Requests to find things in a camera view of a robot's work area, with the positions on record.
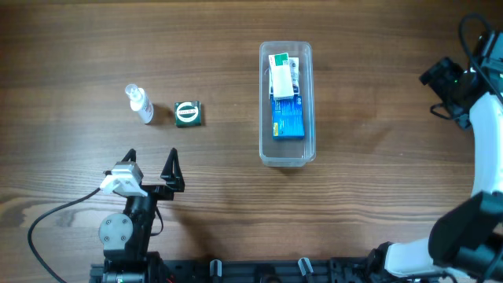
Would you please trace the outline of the white glue bottle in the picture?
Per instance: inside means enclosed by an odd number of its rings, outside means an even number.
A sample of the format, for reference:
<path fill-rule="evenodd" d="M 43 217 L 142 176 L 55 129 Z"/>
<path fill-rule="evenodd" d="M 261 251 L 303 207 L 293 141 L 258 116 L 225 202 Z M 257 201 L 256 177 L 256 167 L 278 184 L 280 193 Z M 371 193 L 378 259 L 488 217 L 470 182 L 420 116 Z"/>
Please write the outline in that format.
<path fill-rule="evenodd" d="M 144 124 L 151 123 L 154 108 L 145 90 L 131 83 L 126 86 L 125 94 L 130 99 L 130 108 L 139 115 L 142 122 Z"/>

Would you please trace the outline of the Hansaplast plaster box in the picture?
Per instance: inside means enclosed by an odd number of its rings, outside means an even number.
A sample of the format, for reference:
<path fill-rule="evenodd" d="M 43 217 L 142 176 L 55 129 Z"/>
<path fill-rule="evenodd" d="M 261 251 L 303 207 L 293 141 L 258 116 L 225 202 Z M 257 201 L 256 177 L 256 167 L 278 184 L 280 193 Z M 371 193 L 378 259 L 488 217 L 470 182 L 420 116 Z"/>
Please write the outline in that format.
<path fill-rule="evenodd" d="M 290 57 L 289 59 L 289 66 L 290 66 L 290 71 L 291 71 L 291 77 L 292 77 L 292 89 L 294 95 L 299 95 L 299 58 L 298 57 Z M 269 95 L 270 99 L 274 97 L 274 85 L 273 85 L 273 74 L 270 72 L 270 78 L 269 78 Z"/>

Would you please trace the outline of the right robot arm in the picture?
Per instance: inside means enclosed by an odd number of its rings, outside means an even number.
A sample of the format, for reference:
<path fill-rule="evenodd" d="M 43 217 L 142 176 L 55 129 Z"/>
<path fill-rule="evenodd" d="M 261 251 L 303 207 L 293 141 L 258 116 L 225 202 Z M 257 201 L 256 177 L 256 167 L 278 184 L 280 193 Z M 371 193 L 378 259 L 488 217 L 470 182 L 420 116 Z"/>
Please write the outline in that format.
<path fill-rule="evenodd" d="M 383 243 L 353 271 L 368 282 L 433 281 L 467 276 L 477 282 L 502 280 L 502 33 L 487 28 L 463 69 L 448 57 L 420 76 L 440 98 L 430 108 L 463 130 L 472 130 L 475 176 L 470 197 L 441 217 L 428 237 Z"/>

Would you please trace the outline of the blue lozenge box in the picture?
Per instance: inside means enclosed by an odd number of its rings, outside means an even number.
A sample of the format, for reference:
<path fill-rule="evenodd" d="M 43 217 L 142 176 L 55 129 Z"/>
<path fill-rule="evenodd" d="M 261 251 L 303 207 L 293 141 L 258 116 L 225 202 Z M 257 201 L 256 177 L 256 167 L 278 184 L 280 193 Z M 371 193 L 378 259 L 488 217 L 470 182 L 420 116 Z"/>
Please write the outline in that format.
<path fill-rule="evenodd" d="M 274 140 L 304 139 L 303 100 L 299 95 L 292 99 L 270 101 L 272 110 L 272 138 Z"/>

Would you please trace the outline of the white green medicine box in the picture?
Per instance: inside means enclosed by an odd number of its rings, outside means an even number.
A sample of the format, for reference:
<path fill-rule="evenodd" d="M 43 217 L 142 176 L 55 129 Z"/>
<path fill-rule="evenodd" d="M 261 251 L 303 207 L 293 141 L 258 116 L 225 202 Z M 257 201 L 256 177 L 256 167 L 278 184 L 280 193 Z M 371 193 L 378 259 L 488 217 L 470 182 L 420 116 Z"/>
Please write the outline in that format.
<path fill-rule="evenodd" d="M 274 100 L 293 98 L 294 91 L 288 53 L 269 55 L 269 62 Z"/>

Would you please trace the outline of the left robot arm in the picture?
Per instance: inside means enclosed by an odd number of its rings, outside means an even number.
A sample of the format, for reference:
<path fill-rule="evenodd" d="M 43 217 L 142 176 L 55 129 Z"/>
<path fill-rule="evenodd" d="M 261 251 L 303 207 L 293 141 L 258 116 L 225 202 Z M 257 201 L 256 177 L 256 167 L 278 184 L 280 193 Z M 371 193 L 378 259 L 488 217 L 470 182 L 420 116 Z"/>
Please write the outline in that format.
<path fill-rule="evenodd" d="M 99 188 L 126 198 L 121 213 L 106 217 L 98 231 L 103 244 L 104 264 L 92 266 L 91 282 L 175 282 L 176 279 L 158 252 L 150 252 L 152 225 L 160 217 L 157 203 L 173 200 L 185 190 L 177 149 L 171 149 L 160 177 L 162 185 L 144 185 L 144 175 L 131 149 L 110 171 Z"/>

